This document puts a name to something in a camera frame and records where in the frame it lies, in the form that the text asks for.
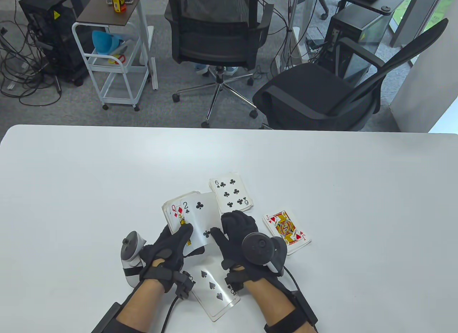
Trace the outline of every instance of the blue plastic item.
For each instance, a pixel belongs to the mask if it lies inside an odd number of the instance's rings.
[[[121,39],[116,35],[94,30],[92,32],[92,42],[98,54],[109,55],[118,48]]]

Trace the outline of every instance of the shoe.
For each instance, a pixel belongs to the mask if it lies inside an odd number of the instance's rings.
[[[196,63],[194,65],[194,71],[196,71],[197,74],[202,75],[208,72],[208,65],[203,65],[201,63]]]
[[[238,67],[225,67],[224,68],[224,75],[233,76],[235,72],[237,72]]]

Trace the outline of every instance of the bottle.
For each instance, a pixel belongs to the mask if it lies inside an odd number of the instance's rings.
[[[125,0],[113,0],[113,9],[118,14],[126,12],[126,1]]]

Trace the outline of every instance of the wall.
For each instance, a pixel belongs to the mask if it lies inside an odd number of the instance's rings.
[[[391,103],[401,132],[429,132],[458,97],[458,0],[446,17],[447,29],[419,56]],[[458,125],[453,112],[448,121]]]

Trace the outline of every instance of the chair base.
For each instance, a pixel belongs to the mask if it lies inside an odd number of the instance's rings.
[[[197,91],[197,90],[200,90],[202,88],[209,88],[209,87],[214,86],[215,87],[215,91],[213,93],[213,99],[211,100],[211,105],[210,105],[210,108],[208,109],[208,113],[206,115],[205,121],[202,122],[202,124],[201,124],[202,128],[209,128],[210,127],[209,120],[210,120],[211,112],[213,111],[213,106],[215,105],[216,98],[218,97],[218,94],[222,90],[226,90],[227,92],[229,92],[230,94],[233,94],[235,97],[240,99],[242,102],[244,102],[245,104],[250,106],[252,108],[252,111],[250,111],[250,117],[253,118],[253,119],[257,118],[258,112],[257,112],[256,106],[252,102],[250,102],[247,98],[245,98],[240,93],[238,93],[236,90],[234,90],[234,88],[232,88],[230,85],[228,85],[229,83],[232,83],[234,81],[247,79],[247,85],[253,86],[253,73],[245,74],[243,76],[238,76],[238,77],[232,77],[232,78],[229,78],[229,79],[224,79],[224,75],[223,75],[224,74],[224,68],[222,66],[217,66],[215,71],[213,71],[211,68],[209,68],[208,69],[208,73],[211,76],[213,76],[213,78],[215,79],[214,82],[208,83],[208,84],[204,84],[204,85],[199,85],[199,86],[193,86],[191,88],[184,88],[182,90],[178,90],[177,92],[175,92],[172,95],[173,101],[175,103],[179,102],[180,101],[180,94],[182,94],[182,93],[191,92],[191,91]]]

